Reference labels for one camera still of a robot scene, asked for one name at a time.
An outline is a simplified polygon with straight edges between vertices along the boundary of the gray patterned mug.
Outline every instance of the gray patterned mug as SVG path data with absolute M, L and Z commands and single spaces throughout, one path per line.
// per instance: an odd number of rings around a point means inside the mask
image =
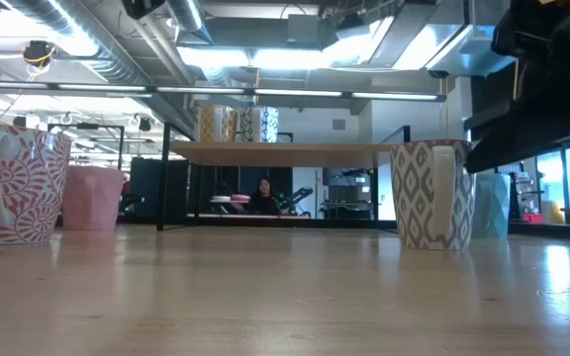
M 391 147 L 393 200 L 402 244 L 460 250 L 470 243 L 474 177 L 463 164 L 470 142 L 414 141 Z

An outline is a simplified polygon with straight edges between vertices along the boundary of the red patterned mug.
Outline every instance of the red patterned mug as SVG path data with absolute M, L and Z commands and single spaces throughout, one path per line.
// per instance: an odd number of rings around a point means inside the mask
M 49 240 L 70 148 L 60 134 L 0 125 L 0 244 Z

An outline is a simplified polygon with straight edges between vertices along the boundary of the woman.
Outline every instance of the woman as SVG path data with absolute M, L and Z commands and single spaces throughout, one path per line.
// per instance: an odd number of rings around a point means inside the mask
M 254 214 L 279 215 L 278 207 L 274 201 L 275 192 L 267 177 L 261 178 L 258 190 L 250 196 L 249 210 Z

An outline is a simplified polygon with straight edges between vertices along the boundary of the mug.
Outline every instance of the mug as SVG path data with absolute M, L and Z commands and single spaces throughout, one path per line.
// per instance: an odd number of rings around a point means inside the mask
M 474 211 L 474 177 L 463 164 L 470 142 L 435 139 L 391 146 L 393 199 L 406 247 L 468 247 Z
M 201 142 L 234 142 L 237 140 L 238 113 L 223 105 L 206 105 L 199 110 Z
M 278 110 L 269 107 L 251 107 L 238 111 L 242 142 L 277 141 Z
M 70 166 L 63 193 L 63 227 L 113 230 L 122 190 L 123 172 L 119 170 Z
M 478 174 L 472 238 L 507 238 L 510 222 L 509 174 Z
M 64 135 L 0 125 L 0 244 L 49 240 L 70 149 Z

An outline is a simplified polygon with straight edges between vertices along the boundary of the pink mug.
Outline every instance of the pink mug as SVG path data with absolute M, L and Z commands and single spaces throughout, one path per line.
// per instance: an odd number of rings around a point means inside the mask
M 63 194 L 63 227 L 114 229 L 122 189 L 123 172 L 119 170 L 70 166 Z
M 60 134 L 0 125 L 0 244 L 49 240 L 70 148 Z

